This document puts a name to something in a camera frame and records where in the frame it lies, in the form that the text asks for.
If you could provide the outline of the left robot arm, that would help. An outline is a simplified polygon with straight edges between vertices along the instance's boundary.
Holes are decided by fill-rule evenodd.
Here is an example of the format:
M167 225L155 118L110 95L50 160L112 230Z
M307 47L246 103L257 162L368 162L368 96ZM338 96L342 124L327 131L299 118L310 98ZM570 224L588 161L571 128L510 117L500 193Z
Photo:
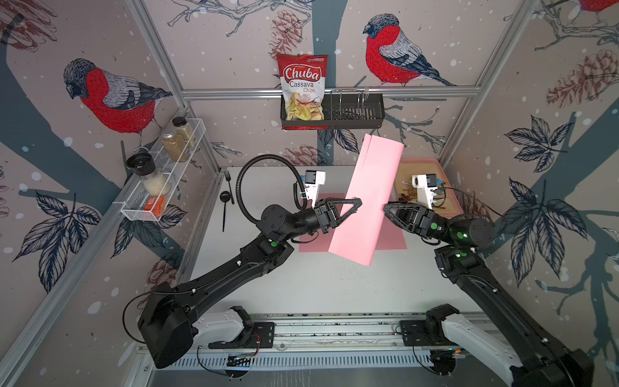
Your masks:
M294 251L292 239L327 234L361 206L359 198L327 198L295 214L279 205L268 206L256 222L259 235L236 257L190 282L150 291L137 326L154 365L164 369L180 360L198 335L193 324L230 293L284 264Z

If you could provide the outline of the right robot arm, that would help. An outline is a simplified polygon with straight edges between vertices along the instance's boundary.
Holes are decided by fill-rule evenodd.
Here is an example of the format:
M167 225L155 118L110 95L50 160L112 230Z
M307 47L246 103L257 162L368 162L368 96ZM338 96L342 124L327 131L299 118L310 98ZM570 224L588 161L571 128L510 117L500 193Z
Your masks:
M537 323L499 284L481 250L493 241L483 218L444 218L425 206L392 202L385 217L423 240L436 240L435 262L442 277L474 301L503 335L498 340L475 326L454 306L426 312L424 322L405 320L400 332L407 347L452 343L477 358L509 386L591 386L594 364L581 350L570 350Z

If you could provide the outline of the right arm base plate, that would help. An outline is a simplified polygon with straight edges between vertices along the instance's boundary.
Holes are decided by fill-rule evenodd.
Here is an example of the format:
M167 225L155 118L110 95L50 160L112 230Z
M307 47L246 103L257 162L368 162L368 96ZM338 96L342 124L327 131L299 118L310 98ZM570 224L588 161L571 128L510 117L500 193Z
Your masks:
M441 324L434 320L401 320L398 331L406 347L459 348L448 340Z

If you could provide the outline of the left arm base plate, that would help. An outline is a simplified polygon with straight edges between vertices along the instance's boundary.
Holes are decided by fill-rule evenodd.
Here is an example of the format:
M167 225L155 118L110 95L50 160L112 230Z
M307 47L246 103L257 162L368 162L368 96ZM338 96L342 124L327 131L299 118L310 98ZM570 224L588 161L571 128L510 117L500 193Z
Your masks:
M254 322L245 327L232 341L209 343L209 349L262 349L272 348L275 336L275 322Z

